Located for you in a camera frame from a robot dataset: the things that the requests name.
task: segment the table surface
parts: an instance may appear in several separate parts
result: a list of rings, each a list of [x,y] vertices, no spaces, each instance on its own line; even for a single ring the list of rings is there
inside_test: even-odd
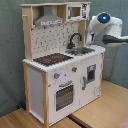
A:
[[[101,97],[71,117],[87,128],[115,128],[128,118],[128,89],[102,81]]]
[[[0,128],[44,128],[37,119],[23,109],[14,111],[0,118]],[[69,118],[57,122],[50,128],[81,128]]]

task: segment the oven window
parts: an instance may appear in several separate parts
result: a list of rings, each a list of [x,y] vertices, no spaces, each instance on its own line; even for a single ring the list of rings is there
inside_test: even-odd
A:
[[[80,16],[80,7],[72,7],[72,17]]]
[[[73,85],[56,92],[56,111],[73,103]]]

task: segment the oven door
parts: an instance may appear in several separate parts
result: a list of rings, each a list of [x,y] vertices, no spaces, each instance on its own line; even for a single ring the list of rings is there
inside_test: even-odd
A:
[[[82,4],[67,5],[67,21],[82,18]]]
[[[51,85],[49,88],[49,123],[58,122],[79,108],[79,84],[76,81],[65,81]]]

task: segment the door handle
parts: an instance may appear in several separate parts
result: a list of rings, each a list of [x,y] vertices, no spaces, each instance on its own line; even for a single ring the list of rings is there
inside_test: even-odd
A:
[[[72,83],[72,80],[68,81],[66,84],[61,84],[59,87],[66,87]]]
[[[85,76],[83,76],[83,80],[84,80],[84,87],[82,87],[82,90],[85,90],[85,88],[86,88],[86,83],[87,83],[87,80],[86,80]]]
[[[71,19],[71,17],[72,17],[72,7],[68,6],[68,10],[70,10],[70,15],[68,16],[68,19]]]

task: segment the wooden play kitchen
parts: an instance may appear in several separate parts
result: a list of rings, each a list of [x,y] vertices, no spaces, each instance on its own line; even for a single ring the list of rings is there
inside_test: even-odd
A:
[[[105,49],[85,46],[89,12],[90,2],[22,5],[26,108],[46,128],[101,95]]]

